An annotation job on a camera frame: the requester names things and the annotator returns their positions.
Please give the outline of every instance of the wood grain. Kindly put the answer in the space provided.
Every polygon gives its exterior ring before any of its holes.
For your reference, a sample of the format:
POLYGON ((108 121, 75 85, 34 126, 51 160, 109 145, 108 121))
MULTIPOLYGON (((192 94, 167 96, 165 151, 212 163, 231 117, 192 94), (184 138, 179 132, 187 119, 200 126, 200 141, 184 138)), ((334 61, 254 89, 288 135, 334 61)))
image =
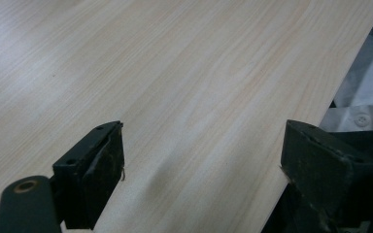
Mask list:
POLYGON ((96 232, 258 232, 288 118, 318 124, 373 0, 0 1, 0 192, 120 119, 96 232))

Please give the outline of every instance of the light wood surface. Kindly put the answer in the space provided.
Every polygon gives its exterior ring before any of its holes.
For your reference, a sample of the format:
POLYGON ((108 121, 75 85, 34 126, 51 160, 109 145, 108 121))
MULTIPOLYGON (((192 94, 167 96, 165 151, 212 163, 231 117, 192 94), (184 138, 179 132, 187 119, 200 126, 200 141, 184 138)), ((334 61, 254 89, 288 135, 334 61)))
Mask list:
POLYGON ((96 232, 258 232, 288 118, 318 124, 373 0, 0 1, 0 193, 123 121, 96 232))

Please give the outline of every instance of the black object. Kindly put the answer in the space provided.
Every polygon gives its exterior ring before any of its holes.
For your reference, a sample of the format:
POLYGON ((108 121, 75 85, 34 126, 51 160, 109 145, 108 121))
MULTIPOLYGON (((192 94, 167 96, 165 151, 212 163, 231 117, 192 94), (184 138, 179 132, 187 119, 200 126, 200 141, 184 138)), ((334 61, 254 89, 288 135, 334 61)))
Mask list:
POLYGON ((123 173, 121 128, 114 121, 92 129, 53 164, 50 180, 35 176, 9 185, 0 232, 60 232, 63 220, 68 229, 93 229, 123 173))
POLYGON ((281 163, 289 185, 263 233, 373 232, 373 131, 289 120, 281 163))

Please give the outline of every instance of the screw hole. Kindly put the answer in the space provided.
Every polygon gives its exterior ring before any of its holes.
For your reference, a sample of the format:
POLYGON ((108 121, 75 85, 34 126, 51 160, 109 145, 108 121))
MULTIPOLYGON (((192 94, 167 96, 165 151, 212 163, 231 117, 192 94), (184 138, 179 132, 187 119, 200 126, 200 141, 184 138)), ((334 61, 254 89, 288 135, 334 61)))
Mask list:
POLYGON ((28 191, 34 189, 37 184, 38 184, 38 182, 35 181, 35 180, 30 180, 30 181, 20 183, 14 188, 14 192, 15 193, 28 192, 28 191))
POLYGON ((68 159, 66 161, 66 164, 68 164, 68 165, 74 165, 75 163, 77 163, 77 159, 74 159, 74 158, 68 159))

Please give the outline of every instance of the metal button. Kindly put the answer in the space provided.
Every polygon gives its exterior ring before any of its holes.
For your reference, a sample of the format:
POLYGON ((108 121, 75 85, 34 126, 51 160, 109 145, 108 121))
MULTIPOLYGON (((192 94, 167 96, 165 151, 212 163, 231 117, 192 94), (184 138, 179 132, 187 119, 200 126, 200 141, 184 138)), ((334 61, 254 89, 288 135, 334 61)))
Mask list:
POLYGON ((365 127, 369 124, 370 120, 371 119, 370 119, 369 115, 360 114, 360 115, 356 116, 356 119, 354 120, 354 122, 359 127, 365 127))

